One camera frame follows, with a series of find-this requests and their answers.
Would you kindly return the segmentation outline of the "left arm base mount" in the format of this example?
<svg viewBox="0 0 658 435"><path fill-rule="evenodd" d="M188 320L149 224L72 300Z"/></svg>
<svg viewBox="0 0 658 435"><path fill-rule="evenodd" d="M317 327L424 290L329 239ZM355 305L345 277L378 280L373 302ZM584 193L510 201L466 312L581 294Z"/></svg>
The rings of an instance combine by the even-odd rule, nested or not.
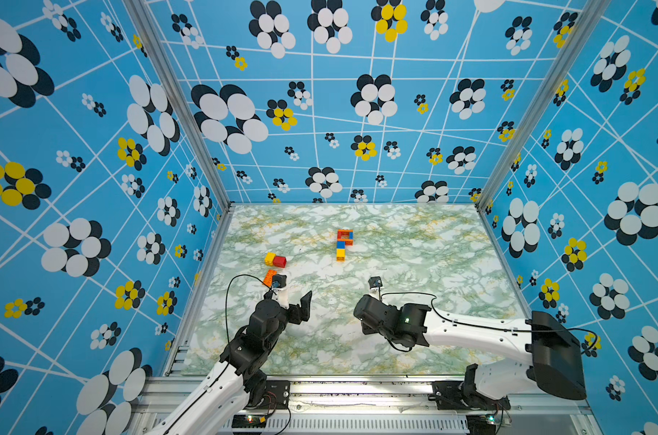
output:
<svg viewBox="0 0 658 435"><path fill-rule="evenodd" d="M279 411L287 410L291 393L291 382L271 380L266 381L250 395L246 411Z"/></svg>

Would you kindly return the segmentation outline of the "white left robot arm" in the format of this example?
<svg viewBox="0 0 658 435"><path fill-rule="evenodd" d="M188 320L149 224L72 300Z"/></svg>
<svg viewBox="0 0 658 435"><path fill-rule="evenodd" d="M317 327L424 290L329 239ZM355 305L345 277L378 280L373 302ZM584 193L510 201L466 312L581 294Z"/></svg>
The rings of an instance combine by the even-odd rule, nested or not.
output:
<svg viewBox="0 0 658 435"><path fill-rule="evenodd" d="M274 293L267 290L206 378L150 434L216 434L247 406L263 400L267 375L262 366L289 324L310 319L313 297L309 291L298 304L282 306Z"/></svg>

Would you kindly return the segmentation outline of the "aluminium corner post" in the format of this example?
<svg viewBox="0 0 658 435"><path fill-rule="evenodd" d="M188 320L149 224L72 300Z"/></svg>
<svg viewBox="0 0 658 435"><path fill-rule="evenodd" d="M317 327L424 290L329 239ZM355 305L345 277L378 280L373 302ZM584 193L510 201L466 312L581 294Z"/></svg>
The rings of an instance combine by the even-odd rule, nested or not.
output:
<svg viewBox="0 0 658 435"><path fill-rule="evenodd" d="M524 113L512 142L507 146L503 154L501 154L492 175L490 175L482 190L481 198L476 206L481 215L485 214L485 208L498 191L501 183L503 183L503 179L512 161L521 152L530 134L538 125L557 87L566 78L570 68L574 65L577 57L586 46L588 38L592 36L597 24L610 4L610 0L592 0L588 1L582 9L574 34L570 36L564 47L560 50L554 63L552 63L548 74L531 100L529 108Z"/></svg>
<svg viewBox="0 0 658 435"><path fill-rule="evenodd" d="M222 209L221 214L225 216L230 210L231 201L224 189L223 183L216 174L212 164L212 157L205 145L204 138L195 123L183 90L178 84L177 77L166 54L165 45L160 41L156 32L156 23L149 16L149 10L144 1L126 0L124 5L133 21L136 30L149 49L149 59L160 79L162 86L172 104L172 108L178 116L178 121L183 132L187 135L192 150L197 158L203 173L210 183L218 205Z"/></svg>

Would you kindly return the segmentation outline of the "yellow square lego brick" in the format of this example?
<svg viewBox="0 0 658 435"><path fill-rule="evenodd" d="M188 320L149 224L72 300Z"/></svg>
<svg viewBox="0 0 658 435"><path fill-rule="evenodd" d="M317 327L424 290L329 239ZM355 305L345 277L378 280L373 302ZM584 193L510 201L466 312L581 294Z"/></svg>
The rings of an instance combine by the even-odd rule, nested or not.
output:
<svg viewBox="0 0 658 435"><path fill-rule="evenodd" d="M275 258L276 258L276 254L271 252L267 253L267 255L265 256L265 264L267 266L274 266Z"/></svg>

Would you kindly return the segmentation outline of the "aluminium front rail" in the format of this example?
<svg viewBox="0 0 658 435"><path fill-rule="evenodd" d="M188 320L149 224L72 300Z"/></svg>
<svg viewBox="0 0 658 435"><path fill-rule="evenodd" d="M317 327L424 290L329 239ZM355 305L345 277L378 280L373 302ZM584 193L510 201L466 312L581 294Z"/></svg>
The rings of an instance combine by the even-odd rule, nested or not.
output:
<svg viewBox="0 0 658 435"><path fill-rule="evenodd" d="M129 434L169 416L205 378L160 377L145 387ZM438 410L432 383L458 376L271 376L291 382L287 410L243 409L216 434L599 434L587 402L513 393L509 411Z"/></svg>

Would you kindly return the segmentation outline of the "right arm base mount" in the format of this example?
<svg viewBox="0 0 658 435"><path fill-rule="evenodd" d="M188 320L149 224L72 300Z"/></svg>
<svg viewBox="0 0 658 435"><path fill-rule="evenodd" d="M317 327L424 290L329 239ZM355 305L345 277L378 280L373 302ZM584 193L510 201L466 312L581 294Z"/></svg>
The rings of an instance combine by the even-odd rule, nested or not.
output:
<svg viewBox="0 0 658 435"><path fill-rule="evenodd" d="M428 400L435 402L438 410L452 411L509 411L510 400L503 397L493 400L478 393L466 382L439 381L432 383Z"/></svg>

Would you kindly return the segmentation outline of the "left aluminium corner post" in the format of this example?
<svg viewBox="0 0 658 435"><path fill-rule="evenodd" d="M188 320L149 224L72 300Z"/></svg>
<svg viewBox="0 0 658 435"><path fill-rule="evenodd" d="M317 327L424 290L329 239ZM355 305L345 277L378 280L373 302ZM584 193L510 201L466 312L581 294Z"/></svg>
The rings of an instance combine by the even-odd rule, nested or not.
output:
<svg viewBox="0 0 658 435"><path fill-rule="evenodd" d="M172 108L178 116L178 121L183 132L187 135L192 150L197 158L203 173L210 183L218 205L222 209L221 214L225 216L230 210L231 201L224 189L223 183L216 174L212 164L212 157L205 145L204 138L195 123L183 90L178 84L177 77L166 54L165 45L160 41L156 32L156 23L149 16L149 10L144 1L126 0L124 5L133 21L136 30L149 49L149 59L160 79L162 86L172 104Z"/></svg>

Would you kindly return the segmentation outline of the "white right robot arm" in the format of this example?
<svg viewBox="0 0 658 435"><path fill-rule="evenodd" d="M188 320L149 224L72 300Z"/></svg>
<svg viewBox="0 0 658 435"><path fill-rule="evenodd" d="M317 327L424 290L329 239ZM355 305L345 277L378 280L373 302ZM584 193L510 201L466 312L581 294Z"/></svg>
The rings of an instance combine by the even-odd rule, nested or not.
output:
<svg viewBox="0 0 658 435"><path fill-rule="evenodd" d="M398 307L364 295L354 316L364 335L381 335L397 351L456 346L499 355L492 364L468 365L461 382L434 382L430 399L440 410L508 411L512 393L533 390L570 401L588 397L581 343L546 312L491 319L440 312L433 303Z"/></svg>

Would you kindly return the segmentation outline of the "red square lego brick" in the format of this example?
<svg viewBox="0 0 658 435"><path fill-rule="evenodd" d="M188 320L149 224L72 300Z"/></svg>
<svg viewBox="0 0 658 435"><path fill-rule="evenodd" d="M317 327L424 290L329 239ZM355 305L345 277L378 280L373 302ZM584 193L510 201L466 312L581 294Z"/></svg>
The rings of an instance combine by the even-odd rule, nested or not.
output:
<svg viewBox="0 0 658 435"><path fill-rule="evenodd" d="M276 268L285 268L285 266L287 265L287 259L285 257L275 256L272 261L272 264Z"/></svg>

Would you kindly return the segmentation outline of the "right aluminium corner post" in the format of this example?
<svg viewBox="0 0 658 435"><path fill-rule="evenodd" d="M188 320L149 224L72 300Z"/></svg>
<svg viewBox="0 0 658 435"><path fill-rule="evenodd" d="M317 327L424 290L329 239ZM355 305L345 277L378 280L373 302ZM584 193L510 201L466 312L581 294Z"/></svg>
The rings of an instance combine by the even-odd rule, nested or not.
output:
<svg viewBox="0 0 658 435"><path fill-rule="evenodd" d="M507 146L503 154L501 154L492 175L490 175L482 190L481 198L476 206L481 215L485 214L485 208L498 191L501 183L503 183L503 179L512 161L521 152L530 134L538 125L557 87L566 78L570 68L574 65L577 57L586 46L588 38L592 36L597 24L610 4L610 0L592 0L588 1L582 9L574 34L570 36L564 47L560 50L554 63L552 63L548 74L531 100L529 108L524 113L512 142Z"/></svg>

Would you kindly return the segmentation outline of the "orange lego plate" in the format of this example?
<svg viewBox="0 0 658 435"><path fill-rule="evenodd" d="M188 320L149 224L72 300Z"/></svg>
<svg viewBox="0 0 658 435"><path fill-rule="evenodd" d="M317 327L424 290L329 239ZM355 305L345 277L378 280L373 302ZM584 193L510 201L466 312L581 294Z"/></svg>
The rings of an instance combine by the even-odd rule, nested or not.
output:
<svg viewBox="0 0 658 435"><path fill-rule="evenodd" d="M338 230L337 242L343 243L345 246L352 246L354 244L354 232L350 229Z"/></svg>

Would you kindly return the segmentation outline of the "orange lego brick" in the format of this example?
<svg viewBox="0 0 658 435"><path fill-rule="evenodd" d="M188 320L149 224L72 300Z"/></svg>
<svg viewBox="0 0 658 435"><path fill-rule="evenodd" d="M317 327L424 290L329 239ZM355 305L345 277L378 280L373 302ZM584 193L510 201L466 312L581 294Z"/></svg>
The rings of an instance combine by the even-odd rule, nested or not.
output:
<svg viewBox="0 0 658 435"><path fill-rule="evenodd" d="M265 278L263 279L263 283L266 287L272 287L274 283L274 277L277 275L276 270L268 270Z"/></svg>

